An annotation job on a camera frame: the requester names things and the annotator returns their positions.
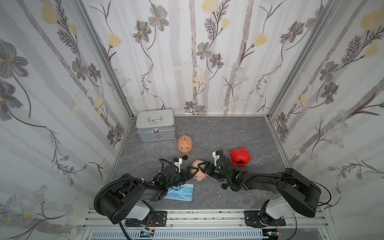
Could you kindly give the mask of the pink piggy bank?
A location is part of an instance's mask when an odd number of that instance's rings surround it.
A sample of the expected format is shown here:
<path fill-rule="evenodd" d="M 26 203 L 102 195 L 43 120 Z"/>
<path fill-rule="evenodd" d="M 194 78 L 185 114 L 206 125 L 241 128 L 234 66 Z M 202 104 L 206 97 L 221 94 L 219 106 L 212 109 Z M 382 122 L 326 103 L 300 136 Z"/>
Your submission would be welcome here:
<path fill-rule="evenodd" d="M 198 164 L 202 163 L 203 161 L 201 160 L 195 160 L 193 163 L 192 163 L 192 167 L 196 167 L 198 168 Z M 207 178 L 207 174 L 203 174 L 201 171 L 199 171 L 195 177 L 194 177 L 194 180 L 196 180 L 197 182 L 202 182 L 203 180 L 205 180 Z"/>

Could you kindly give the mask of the red piggy bank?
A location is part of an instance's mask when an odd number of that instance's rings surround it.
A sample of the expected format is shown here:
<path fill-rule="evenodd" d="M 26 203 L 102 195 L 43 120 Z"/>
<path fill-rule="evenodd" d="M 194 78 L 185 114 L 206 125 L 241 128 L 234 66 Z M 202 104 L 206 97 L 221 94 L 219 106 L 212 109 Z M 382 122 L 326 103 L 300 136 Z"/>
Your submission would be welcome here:
<path fill-rule="evenodd" d="M 245 167 L 252 159 L 245 147 L 230 152 L 231 161 L 235 167 Z"/>

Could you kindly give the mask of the tan piggy bank front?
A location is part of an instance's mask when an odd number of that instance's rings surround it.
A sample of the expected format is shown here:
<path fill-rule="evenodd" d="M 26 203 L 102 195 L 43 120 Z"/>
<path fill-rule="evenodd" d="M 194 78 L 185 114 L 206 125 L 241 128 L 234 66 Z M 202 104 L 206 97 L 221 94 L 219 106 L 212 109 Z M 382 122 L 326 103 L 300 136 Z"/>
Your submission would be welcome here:
<path fill-rule="evenodd" d="M 193 140 L 191 137 L 183 135 L 178 140 L 178 150 L 183 154 L 188 154 L 193 150 Z"/>

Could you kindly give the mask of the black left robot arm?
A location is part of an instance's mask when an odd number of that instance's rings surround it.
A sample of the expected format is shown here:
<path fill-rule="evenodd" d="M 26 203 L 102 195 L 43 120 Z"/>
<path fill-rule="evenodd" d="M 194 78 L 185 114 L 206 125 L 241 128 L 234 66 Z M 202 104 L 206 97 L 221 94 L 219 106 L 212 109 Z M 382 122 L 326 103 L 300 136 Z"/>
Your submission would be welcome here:
<path fill-rule="evenodd" d="M 94 209 L 106 216 L 112 224 L 125 219 L 140 201 L 160 201 L 171 188 L 184 185 L 194 178 L 199 168 L 187 167 L 179 169 L 176 165 L 167 165 L 147 182 L 125 174 L 119 179 L 105 185 L 94 199 Z"/>

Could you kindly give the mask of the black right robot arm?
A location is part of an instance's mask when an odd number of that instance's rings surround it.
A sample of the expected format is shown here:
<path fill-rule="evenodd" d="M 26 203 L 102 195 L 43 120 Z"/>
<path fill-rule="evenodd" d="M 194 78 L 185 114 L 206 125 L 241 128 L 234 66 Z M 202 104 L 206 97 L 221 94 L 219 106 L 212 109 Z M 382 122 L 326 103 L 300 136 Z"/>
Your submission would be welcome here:
<path fill-rule="evenodd" d="M 247 217 L 245 223 L 250 227 L 268 227 L 295 213 L 307 218 L 316 215 L 321 189 L 292 168 L 274 174 L 237 171 L 226 156 L 219 157 L 215 163 L 200 162 L 197 168 L 197 174 L 224 181 L 223 187 L 233 192 L 261 190 L 281 195 L 275 200 L 266 200 L 256 217 Z"/>

